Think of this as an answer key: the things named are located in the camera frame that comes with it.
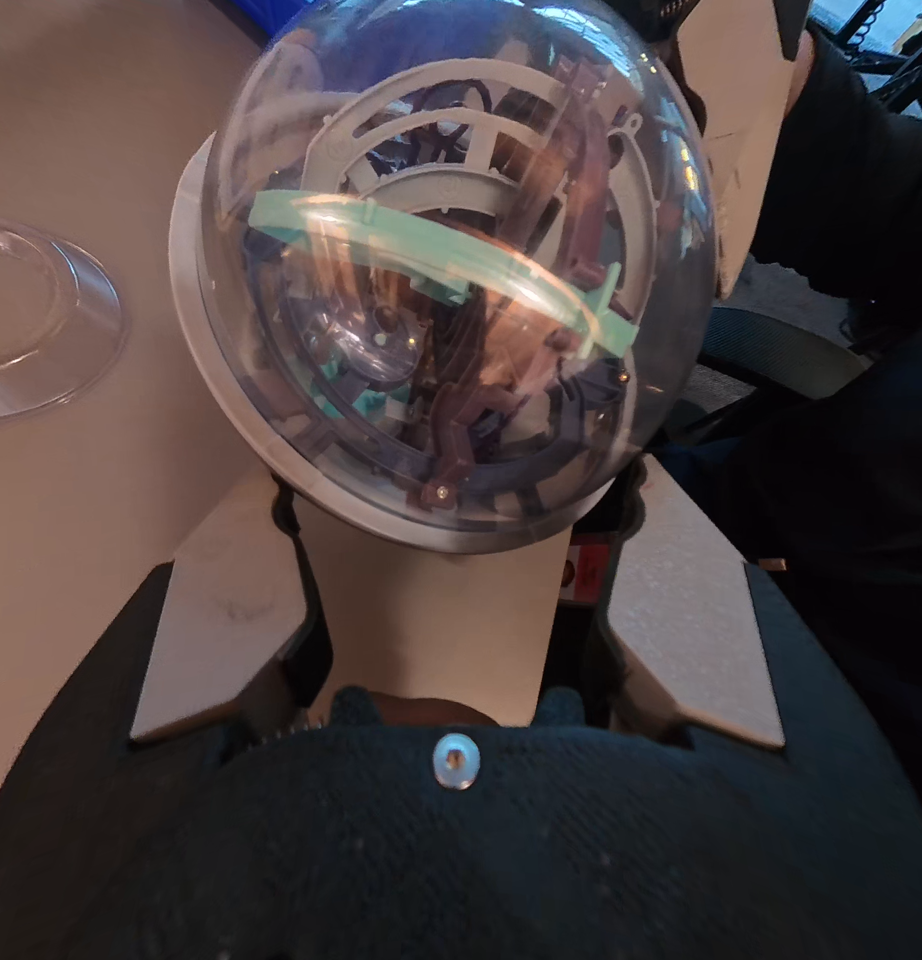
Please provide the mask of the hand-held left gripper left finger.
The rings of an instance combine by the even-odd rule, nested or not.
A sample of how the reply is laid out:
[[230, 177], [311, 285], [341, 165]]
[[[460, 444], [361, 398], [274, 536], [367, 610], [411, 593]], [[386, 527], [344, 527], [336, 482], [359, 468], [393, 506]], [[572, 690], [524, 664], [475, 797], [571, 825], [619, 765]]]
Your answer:
[[262, 740], [306, 720], [332, 644], [299, 533], [294, 492], [253, 468], [179, 546], [133, 743], [223, 722]]

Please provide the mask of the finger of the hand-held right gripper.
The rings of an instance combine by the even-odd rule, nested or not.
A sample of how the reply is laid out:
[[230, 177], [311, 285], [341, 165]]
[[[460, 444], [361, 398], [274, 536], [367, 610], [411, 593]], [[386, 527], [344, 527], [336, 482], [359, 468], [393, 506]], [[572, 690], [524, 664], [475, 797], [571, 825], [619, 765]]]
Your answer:
[[796, 59], [796, 2], [698, 2], [680, 25], [679, 52], [706, 111], [724, 301], [752, 247], [777, 148]]

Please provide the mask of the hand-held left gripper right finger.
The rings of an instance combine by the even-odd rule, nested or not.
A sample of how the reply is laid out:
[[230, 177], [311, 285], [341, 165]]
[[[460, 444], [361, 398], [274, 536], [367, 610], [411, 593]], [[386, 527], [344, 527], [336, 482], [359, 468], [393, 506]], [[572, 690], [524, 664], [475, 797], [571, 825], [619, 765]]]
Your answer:
[[635, 532], [604, 619], [620, 669], [611, 726], [659, 740], [695, 726], [782, 750], [745, 561], [655, 457], [636, 467]]

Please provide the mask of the clear plastic maze ball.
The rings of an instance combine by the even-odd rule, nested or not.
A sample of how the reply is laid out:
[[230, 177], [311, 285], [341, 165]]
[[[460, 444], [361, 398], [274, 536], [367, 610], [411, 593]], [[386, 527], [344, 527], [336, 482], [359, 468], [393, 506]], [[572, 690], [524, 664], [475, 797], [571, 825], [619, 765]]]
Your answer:
[[714, 305], [702, 133], [640, 2], [302, 2], [191, 158], [179, 323], [291, 489], [389, 541], [544, 541]]

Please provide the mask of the clear plastic ring stand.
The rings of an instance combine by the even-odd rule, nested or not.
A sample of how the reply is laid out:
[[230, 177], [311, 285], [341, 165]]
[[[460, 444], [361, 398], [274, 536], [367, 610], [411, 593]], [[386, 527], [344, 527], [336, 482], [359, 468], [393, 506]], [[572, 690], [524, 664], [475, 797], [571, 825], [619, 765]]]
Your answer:
[[0, 426], [68, 404], [114, 366], [130, 320], [101, 262], [0, 217]]

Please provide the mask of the person's right forearm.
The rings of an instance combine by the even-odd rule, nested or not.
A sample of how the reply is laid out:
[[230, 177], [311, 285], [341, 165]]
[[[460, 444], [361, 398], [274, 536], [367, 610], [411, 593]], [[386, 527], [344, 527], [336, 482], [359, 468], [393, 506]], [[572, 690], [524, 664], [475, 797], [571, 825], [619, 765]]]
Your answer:
[[922, 312], [922, 121], [890, 113], [820, 34], [751, 255], [828, 296]]

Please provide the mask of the black office chair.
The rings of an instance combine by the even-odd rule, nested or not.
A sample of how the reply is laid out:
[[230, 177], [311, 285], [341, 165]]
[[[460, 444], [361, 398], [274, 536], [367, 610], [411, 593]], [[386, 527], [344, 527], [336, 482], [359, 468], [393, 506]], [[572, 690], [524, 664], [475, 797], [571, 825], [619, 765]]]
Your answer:
[[812, 402], [869, 368], [865, 358], [817, 333], [727, 306], [712, 310], [698, 362], [756, 389], [779, 388]]

